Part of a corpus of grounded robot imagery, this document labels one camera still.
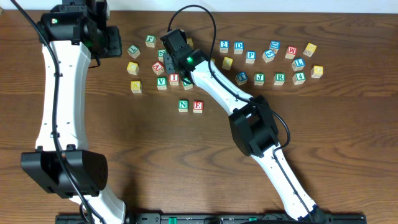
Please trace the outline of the green N block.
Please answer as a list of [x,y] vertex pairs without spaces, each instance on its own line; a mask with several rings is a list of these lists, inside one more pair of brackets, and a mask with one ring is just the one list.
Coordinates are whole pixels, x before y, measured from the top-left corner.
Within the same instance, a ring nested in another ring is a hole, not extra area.
[[179,100],[178,101],[178,111],[181,113],[188,112],[188,100]]

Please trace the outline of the red E block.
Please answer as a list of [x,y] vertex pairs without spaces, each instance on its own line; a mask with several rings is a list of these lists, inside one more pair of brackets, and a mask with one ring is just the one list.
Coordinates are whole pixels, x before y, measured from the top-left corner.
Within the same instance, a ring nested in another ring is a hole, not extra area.
[[194,113],[202,113],[203,112],[203,102],[202,101],[194,101],[193,102],[193,112]]

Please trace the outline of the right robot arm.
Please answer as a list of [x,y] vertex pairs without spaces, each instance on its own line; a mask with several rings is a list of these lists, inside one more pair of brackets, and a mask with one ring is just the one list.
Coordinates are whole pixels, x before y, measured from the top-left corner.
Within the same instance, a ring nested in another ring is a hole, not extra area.
[[288,216],[299,222],[322,222],[322,211],[304,191],[282,153],[276,121],[281,117],[270,109],[263,96],[240,90],[201,50],[193,50],[184,31],[174,29],[161,37],[167,51],[168,73],[177,72],[205,90],[227,112],[233,140],[239,150],[264,170]]

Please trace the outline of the red I block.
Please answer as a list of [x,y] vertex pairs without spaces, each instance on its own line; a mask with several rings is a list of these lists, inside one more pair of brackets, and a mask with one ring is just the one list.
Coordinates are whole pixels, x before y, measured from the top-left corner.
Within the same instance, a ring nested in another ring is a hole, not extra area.
[[172,73],[169,75],[169,83],[171,86],[179,85],[179,75],[177,73]]

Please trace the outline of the green V block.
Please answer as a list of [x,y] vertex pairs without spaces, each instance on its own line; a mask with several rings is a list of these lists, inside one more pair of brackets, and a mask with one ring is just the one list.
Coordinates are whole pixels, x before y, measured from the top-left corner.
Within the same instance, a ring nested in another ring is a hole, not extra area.
[[166,90],[167,89],[167,78],[166,77],[157,77],[156,85],[158,90]]

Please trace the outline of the green B block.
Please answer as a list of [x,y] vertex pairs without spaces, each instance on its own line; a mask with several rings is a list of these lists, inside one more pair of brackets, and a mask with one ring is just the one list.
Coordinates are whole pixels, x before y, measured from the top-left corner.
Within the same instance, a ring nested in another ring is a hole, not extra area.
[[189,90],[189,89],[193,88],[193,83],[187,78],[184,78],[182,80],[182,85],[183,85],[184,90]]

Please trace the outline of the yellow C block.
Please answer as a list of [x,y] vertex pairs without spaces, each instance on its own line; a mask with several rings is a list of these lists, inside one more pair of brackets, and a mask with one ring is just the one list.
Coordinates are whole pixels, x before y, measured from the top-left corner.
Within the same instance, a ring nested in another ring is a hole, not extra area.
[[139,64],[135,62],[129,62],[126,70],[131,75],[137,75],[139,73]]

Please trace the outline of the yellow K block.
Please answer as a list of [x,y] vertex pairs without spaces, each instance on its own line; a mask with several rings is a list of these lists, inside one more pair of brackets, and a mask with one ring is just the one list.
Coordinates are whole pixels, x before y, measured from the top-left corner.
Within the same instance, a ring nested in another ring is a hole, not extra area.
[[133,80],[130,89],[133,93],[142,93],[142,83],[139,80]]

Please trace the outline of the yellow O block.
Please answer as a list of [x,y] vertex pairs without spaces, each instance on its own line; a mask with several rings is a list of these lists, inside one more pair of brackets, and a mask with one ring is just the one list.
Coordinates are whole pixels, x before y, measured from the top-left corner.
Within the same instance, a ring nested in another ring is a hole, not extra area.
[[225,57],[222,62],[222,69],[231,70],[233,64],[233,59],[230,57]]

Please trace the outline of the blue T block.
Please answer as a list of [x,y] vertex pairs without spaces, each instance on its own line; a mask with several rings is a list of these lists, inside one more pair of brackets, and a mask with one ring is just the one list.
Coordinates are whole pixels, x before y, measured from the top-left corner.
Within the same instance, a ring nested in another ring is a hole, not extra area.
[[243,85],[247,82],[248,76],[246,72],[240,72],[235,76],[235,80],[238,85]]

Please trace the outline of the blue P block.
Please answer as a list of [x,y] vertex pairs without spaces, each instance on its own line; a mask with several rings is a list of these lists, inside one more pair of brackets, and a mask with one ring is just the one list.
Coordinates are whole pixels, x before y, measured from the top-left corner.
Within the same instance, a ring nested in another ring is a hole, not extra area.
[[246,63],[253,64],[256,61],[256,52],[252,50],[248,50],[246,52]]

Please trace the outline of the blue D block right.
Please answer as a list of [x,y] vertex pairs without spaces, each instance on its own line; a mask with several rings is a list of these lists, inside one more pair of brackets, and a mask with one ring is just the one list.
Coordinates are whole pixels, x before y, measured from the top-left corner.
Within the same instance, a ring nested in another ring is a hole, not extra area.
[[276,41],[276,40],[272,40],[270,42],[269,49],[272,50],[276,54],[280,49],[280,42]]

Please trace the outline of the green R block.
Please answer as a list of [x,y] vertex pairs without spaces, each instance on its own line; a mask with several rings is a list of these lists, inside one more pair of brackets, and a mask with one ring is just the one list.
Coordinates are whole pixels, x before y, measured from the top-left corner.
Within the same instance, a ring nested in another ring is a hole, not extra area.
[[274,85],[283,85],[285,82],[285,74],[284,73],[276,73],[274,75]]

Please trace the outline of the red M block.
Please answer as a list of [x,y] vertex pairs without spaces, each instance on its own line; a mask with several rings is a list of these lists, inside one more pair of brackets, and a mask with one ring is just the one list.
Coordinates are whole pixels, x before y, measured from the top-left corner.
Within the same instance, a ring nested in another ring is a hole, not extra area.
[[288,46],[285,53],[285,58],[294,59],[296,54],[297,54],[297,48],[293,46]]

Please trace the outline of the green 4 block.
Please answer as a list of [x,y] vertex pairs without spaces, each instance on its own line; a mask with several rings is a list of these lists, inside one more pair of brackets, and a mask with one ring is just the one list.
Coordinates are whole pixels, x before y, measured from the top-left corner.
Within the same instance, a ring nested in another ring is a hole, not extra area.
[[292,77],[294,85],[303,84],[306,81],[306,76],[303,72],[294,73]]

